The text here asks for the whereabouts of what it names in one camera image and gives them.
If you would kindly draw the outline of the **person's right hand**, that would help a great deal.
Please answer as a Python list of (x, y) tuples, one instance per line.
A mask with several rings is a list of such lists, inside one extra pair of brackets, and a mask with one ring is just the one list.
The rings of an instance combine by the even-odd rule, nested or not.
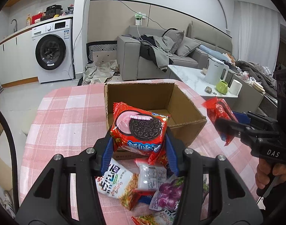
[(272, 168), (266, 160), (260, 158), (255, 174), (255, 182), (259, 189), (264, 189), (269, 184), (270, 173), (279, 177), (277, 185), (286, 181), (286, 165), (278, 163)]

